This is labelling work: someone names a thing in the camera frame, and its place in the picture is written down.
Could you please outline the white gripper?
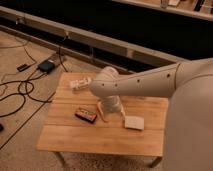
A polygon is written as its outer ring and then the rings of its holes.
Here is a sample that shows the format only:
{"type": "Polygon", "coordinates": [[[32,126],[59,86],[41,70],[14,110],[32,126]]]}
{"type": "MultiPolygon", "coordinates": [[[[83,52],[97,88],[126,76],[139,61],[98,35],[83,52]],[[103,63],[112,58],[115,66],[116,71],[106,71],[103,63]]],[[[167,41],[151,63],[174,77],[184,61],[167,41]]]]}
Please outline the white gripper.
{"type": "Polygon", "coordinates": [[[108,96],[101,99],[101,109],[104,113],[119,112],[121,101],[119,96],[108,96]]]}

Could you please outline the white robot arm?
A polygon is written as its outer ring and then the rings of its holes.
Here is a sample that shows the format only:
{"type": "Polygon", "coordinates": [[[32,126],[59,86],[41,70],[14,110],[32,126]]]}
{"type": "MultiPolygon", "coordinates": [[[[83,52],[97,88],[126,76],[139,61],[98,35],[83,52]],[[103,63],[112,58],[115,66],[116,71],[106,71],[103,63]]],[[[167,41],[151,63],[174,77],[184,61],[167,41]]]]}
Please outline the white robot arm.
{"type": "Polygon", "coordinates": [[[131,75],[106,67],[89,88],[99,98],[166,98],[163,171],[213,171],[213,58],[131,75]]]}

